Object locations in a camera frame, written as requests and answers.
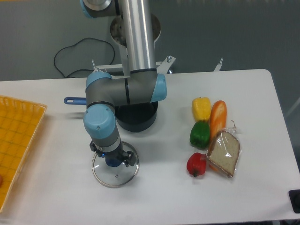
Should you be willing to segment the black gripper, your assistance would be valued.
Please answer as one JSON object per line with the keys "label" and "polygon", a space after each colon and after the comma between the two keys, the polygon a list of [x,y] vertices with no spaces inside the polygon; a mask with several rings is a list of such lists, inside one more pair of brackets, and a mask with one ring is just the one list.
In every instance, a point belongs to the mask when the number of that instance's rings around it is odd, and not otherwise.
{"label": "black gripper", "polygon": [[110,152],[104,152],[104,148],[98,149],[93,141],[90,142],[89,146],[91,151],[96,152],[100,158],[124,162],[126,167],[134,166],[136,163],[135,153],[133,151],[123,151],[122,144]]}

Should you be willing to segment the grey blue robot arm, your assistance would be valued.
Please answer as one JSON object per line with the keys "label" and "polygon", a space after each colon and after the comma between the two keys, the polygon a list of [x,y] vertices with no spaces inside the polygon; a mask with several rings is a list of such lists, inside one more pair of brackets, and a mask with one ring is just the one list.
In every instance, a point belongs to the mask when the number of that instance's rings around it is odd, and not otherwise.
{"label": "grey blue robot arm", "polygon": [[150,6],[147,0],[83,0],[83,11],[92,18],[112,13],[123,18],[129,77],[114,79],[93,71],[86,80],[83,123],[91,136],[91,149],[110,167],[133,166],[136,156],[124,151],[115,118],[115,107],[162,101],[167,87],[156,68]]}

